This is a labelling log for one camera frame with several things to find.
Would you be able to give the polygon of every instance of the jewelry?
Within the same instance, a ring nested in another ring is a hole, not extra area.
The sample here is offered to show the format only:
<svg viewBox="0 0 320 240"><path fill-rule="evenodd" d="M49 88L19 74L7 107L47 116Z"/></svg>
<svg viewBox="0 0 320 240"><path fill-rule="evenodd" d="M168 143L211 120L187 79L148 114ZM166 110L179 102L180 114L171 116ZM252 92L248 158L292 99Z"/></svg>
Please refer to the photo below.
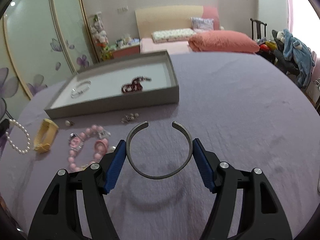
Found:
<svg viewBox="0 0 320 240"><path fill-rule="evenodd" d="M126 114L125 117L121 119L121 123L129 123L133 121L135 118L138 119L138 117L139 117L138 113L135 113L135 114L131 113L129 115Z"/></svg>
<svg viewBox="0 0 320 240"><path fill-rule="evenodd" d="M71 121L65 121L64 122L66 126L73 126L75 123Z"/></svg>
<svg viewBox="0 0 320 240"><path fill-rule="evenodd" d="M187 139L188 144L189 144L189 154L188 157L186 159L186 161L175 171L167 174L167 175L163 175L163 176L150 176L147 175L143 172L141 172L133 163L133 160L131 158L131 153L130 153L130 144L131 144L131 140L132 138L136 135L137 132L141 131L142 129L145 129L149 126L148 122L143 122L138 124L136 127L134 127L130 133L127 136L127 140L126 140L126 144L125 144L125 150L126 150L126 154L129 160L129 163L131 164L132 168L139 173L141 176L148 178L148 179L166 179L169 178L171 176L173 176L174 174L177 174L179 171L181 171L187 164L188 162L191 160L192 157L192 153L193 153L193 143L192 143L192 139L191 139L191 135L190 133L187 131L186 128L184 128L181 124L177 123L177 122L172 122L172 127L177 129L178 131L180 131Z"/></svg>
<svg viewBox="0 0 320 240"><path fill-rule="evenodd" d="M81 89L79 91L76 91L77 88L81 87L82 85L85 85L87 84L87 86L84 88L84 89ZM82 95L84 92L88 91L89 88L90 88L90 85L91 85L91 81L83 81L81 82L79 85L77 85L76 87L74 87L72 89L72 92L71 92L71 97L72 98L77 98L79 97L80 95Z"/></svg>
<svg viewBox="0 0 320 240"><path fill-rule="evenodd" d="M129 92L134 92L134 91L140 91L143 89L143 86L140 84L142 81L151 81L151 78L149 77L136 77L132 79L131 84L124 84L121 87L121 92L122 93L129 93Z"/></svg>
<svg viewBox="0 0 320 240"><path fill-rule="evenodd" d="M20 128L23 132L24 132L24 134L26 135L26 137L27 137L27 143L28 143L28 146L27 146L27 148L25 149L25 150L20 150L19 149L19 147L17 147L17 146L15 146L14 144L13 144L13 142L10 140L10 137L9 137L9 133L8 132L5 132L5 135L6 135L6 137L7 137L7 141L9 142L9 144L11 145L11 147L13 148L13 149L15 149L18 153L27 153L29 150L30 150L30 137L29 137L29 134L28 134L28 132L27 132L27 130L21 125L21 124L19 124L16 120L14 120L14 119L9 119L9 123L11 123L11 124L13 124L13 125L15 125L15 126L17 126L18 128Z"/></svg>
<svg viewBox="0 0 320 240"><path fill-rule="evenodd" d="M92 125L90 128L87 128L84 132L81 132L79 136L75 133L70 134L69 137L69 158L68 162L70 163L70 169L72 171L82 171L85 168L87 168L89 165L99 162L101 158L106 154L113 152L116 148L114 146L109 146L108 138L111 134L104 130L102 126ZM80 152L82 149L82 146L84 144L84 141L86 141L89 138L97 136L99 140L97 140L94 144L94 154L93 154L93 161L91 161L89 164L82 165L81 167L78 167L75 164L75 158L76 155Z"/></svg>
<svg viewBox="0 0 320 240"><path fill-rule="evenodd" d="M34 150L37 153L45 153L50 150L59 127L49 119L43 119L40 128L33 140Z"/></svg>

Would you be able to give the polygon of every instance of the pink nightstand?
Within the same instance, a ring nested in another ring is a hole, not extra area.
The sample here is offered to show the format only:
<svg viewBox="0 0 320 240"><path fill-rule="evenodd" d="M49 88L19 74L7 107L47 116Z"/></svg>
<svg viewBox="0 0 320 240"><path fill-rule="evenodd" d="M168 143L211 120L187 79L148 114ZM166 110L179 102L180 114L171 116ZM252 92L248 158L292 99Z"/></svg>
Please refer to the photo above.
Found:
<svg viewBox="0 0 320 240"><path fill-rule="evenodd" d="M139 54L139 53L140 53L140 43L123 46L122 48L117 48L116 50L112 51L112 55L114 58L119 58L123 56Z"/></svg>

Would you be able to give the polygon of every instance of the floral pillow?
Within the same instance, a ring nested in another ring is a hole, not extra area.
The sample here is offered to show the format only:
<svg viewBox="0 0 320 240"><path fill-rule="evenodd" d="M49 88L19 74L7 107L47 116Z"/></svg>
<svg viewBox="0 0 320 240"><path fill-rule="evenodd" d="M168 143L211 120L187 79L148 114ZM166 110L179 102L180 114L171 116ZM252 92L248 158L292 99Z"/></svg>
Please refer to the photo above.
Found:
<svg viewBox="0 0 320 240"><path fill-rule="evenodd" d="M201 29L201 30L213 30L213 22L214 19L203 19L203 18L196 18L191 17L192 21L192 28L193 29Z"/></svg>
<svg viewBox="0 0 320 240"><path fill-rule="evenodd" d="M178 30L167 30L167 31L156 31L152 33L153 42L168 42L168 41L187 41L192 35L196 34L190 28L178 29Z"/></svg>

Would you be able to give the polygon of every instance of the silver bracelet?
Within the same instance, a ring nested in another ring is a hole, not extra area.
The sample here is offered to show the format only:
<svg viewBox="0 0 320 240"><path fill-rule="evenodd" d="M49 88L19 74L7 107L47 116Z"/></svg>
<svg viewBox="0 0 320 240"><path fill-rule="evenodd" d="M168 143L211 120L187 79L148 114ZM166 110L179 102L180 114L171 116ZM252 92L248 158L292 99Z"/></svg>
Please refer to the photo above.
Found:
<svg viewBox="0 0 320 240"><path fill-rule="evenodd" d="M132 168L137 172L139 173L141 176L145 177L145 178L148 178L148 179L167 179L171 176L173 176L174 174L177 174L179 171L181 171L187 164L188 162L191 160L191 157L192 157L192 153L193 153L193 144L192 144L192 139L191 139L191 135L190 133L187 131L186 128L184 128L181 124L177 123L177 122L172 122L172 127L177 129L178 131L180 131L187 139L188 141L188 144L189 144L189 154L188 154L188 157L186 159L186 161L178 168L176 169L175 171L167 174L167 175L163 175L163 176L150 176L150 175L147 175L145 173L143 173L142 171L140 171L136 165L134 165L133 161L132 161L132 158L131 158L131 153L130 153L130 144L131 144L131 140L132 138L134 137L134 135L141 131L142 129L145 129L149 126L149 123L148 122L143 122L143 123L140 123L138 124L136 127L134 127L130 133L128 134L127 136L127 140L126 140L126 144L125 144L125 149L126 149L126 153L127 153L127 157L128 157L128 160L129 160L129 163L131 164Z"/></svg>
<svg viewBox="0 0 320 240"><path fill-rule="evenodd" d="M85 85L85 84L87 84L88 86L85 87L84 89L81 89L81 90L79 90L79 91L76 91L77 88L79 88L79 87L81 87L82 85ZM74 88L72 89L71 97L72 97L72 98L77 98L77 97L79 97L79 96L82 95L84 92L86 92L86 91L89 90L90 85L91 85L91 81L83 81L83 82L81 82L79 85L77 85L76 87L74 87Z"/></svg>

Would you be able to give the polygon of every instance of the pink blanket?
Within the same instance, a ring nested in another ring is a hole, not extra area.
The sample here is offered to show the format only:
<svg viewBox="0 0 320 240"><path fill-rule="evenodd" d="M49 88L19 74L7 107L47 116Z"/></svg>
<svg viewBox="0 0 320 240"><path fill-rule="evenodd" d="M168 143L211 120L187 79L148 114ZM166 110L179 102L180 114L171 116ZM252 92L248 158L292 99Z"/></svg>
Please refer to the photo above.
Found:
<svg viewBox="0 0 320 240"><path fill-rule="evenodd" d="M141 39L141 53L150 53L162 50L167 50L170 55L186 54L192 52L191 48L189 47L188 41L154 43L151 38Z"/></svg>

